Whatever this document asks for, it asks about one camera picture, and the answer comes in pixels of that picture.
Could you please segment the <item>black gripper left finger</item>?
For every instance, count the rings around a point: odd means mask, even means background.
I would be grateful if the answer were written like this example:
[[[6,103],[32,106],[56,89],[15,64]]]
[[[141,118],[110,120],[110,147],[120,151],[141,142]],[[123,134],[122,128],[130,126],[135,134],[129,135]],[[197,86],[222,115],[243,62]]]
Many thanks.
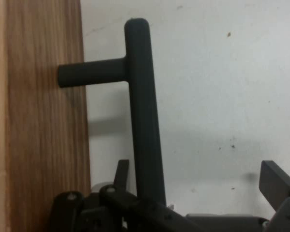
[[[195,223],[150,199],[126,190],[129,160],[118,161],[112,184],[84,197],[59,194],[53,201],[49,232],[199,232]]]

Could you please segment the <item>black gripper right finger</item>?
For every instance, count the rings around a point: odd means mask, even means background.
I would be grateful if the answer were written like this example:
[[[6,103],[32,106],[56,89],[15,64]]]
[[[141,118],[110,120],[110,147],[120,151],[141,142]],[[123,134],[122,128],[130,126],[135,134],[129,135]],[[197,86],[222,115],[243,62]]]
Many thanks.
[[[274,161],[261,163],[259,190],[275,210],[265,224],[266,232],[290,232],[290,176]]]

